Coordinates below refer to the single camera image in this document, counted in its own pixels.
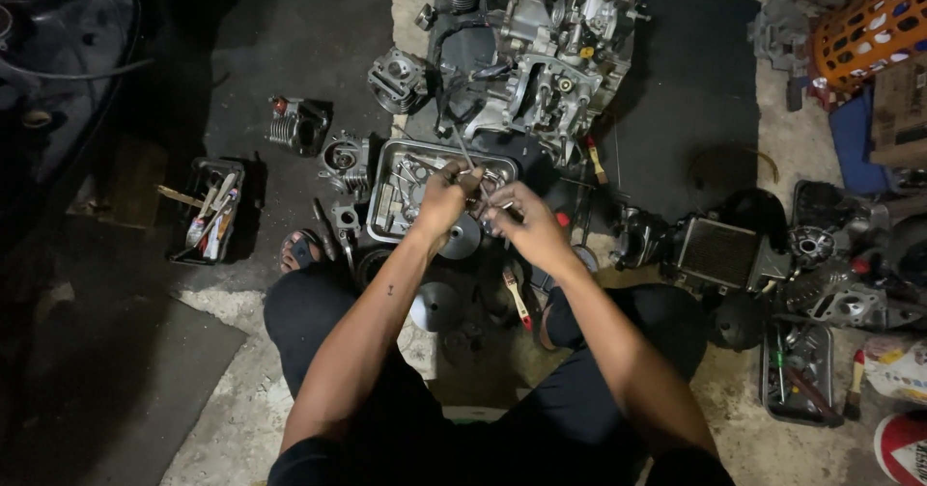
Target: radiator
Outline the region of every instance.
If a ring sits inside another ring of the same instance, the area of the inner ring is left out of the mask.
[[[743,289],[753,270],[759,243],[760,237],[753,231],[695,218],[689,222],[676,265],[687,277]]]

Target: black pants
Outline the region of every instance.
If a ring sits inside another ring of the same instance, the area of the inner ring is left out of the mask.
[[[692,296],[665,285],[609,296],[687,380],[702,361],[708,326]],[[356,300],[324,266],[289,273],[268,291],[267,332],[295,397],[325,336]],[[607,480],[633,483],[643,442],[605,386],[566,298],[550,293],[550,340],[574,352],[494,423],[456,426],[400,351],[392,352],[345,441],[350,481]]]

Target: hand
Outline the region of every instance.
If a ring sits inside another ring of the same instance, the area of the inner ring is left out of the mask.
[[[512,206],[503,209],[509,202]],[[511,210],[520,213],[524,220],[517,222]],[[484,217],[492,220],[494,233],[501,232],[512,240],[526,260],[554,278],[572,269],[573,261],[582,265],[547,204],[521,182],[504,185],[493,193]]]
[[[483,168],[458,176],[466,167],[462,161],[452,160],[429,176],[424,186],[422,207],[409,232],[424,235],[435,252],[448,242],[450,227],[464,212],[467,195],[477,189],[483,178]]]

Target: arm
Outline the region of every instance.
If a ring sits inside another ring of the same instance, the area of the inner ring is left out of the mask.
[[[464,211],[464,196],[477,187],[480,170],[451,184],[461,168],[451,163],[428,179],[415,225],[319,347],[286,418],[281,454],[309,437],[341,439],[370,395],[425,268]]]
[[[524,220],[500,208],[508,202]],[[716,457],[689,385],[595,283],[543,200],[516,183],[492,195],[491,203],[494,227],[560,284],[612,397],[655,457],[689,446]]]

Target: person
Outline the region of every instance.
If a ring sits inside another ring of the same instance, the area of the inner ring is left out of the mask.
[[[732,484],[687,383],[707,342],[698,302],[664,285],[601,290],[521,183],[492,194],[486,217],[555,279],[540,335],[573,353],[498,421],[444,418],[396,340],[425,268],[478,186],[481,170],[464,168],[452,162],[428,179],[414,225],[360,296],[322,262],[314,233],[284,241],[285,274],[268,292],[264,321],[294,404],[268,485],[634,484],[648,455],[649,486]]]

